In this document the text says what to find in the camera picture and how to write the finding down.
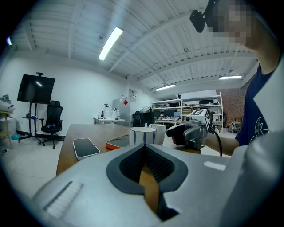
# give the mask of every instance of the paper cup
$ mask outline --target paper cup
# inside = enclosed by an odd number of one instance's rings
[[[157,130],[146,127],[133,127],[130,129],[129,144],[154,144],[157,137]]]
[[[157,125],[157,124],[151,124],[149,127],[157,130],[157,137],[155,144],[163,145],[165,134],[166,134],[166,126],[165,125]]]

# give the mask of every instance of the neck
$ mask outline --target neck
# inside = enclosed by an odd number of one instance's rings
[[[254,41],[252,42],[253,45],[245,44],[245,46],[256,54],[261,65],[261,73],[266,75],[276,69],[280,57],[280,48],[276,40],[262,24],[258,26],[257,31],[258,37],[252,39]]]

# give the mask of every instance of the trash bin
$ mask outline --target trash bin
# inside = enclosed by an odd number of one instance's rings
[[[8,117],[7,122],[8,122],[9,135],[11,137],[12,135],[16,134],[16,118]],[[6,131],[5,118],[0,119],[0,129],[1,131]]]

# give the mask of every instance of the black tv screen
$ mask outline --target black tv screen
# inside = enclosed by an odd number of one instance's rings
[[[49,104],[55,79],[23,75],[18,101]]]

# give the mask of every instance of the ceiling light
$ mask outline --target ceiling light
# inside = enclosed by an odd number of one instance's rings
[[[99,55],[100,60],[103,61],[106,58],[107,53],[110,51],[111,47],[114,45],[115,41],[118,39],[122,32],[123,30],[118,27],[116,27],[112,31],[110,37],[108,37],[105,45],[103,46],[102,52]]]
[[[12,45],[12,43],[11,43],[11,41],[10,41],[10,37],[7,38],[7,43],[8,43],[9,45]]]
[[[175,84],[171,84],[171,85],[168,85],[168,86],[165,86],[165,87],[157,88],[156,91],[164,90],[164,89],[167,89],[167,88],[170,88],[170,87],[175,87],[175,86],[176,86]]]
[[[226,79],[239,79],[241,78],[240,75],[237,75],[237,76],[221,76],[219,77],[219,80],[226,80]]]
[[[38,83],[37,81],[36,81],[36,83],[37,83],[39,86],[41,86],[41,87],[42,87],[42,85],[41,85],[40,83]]]

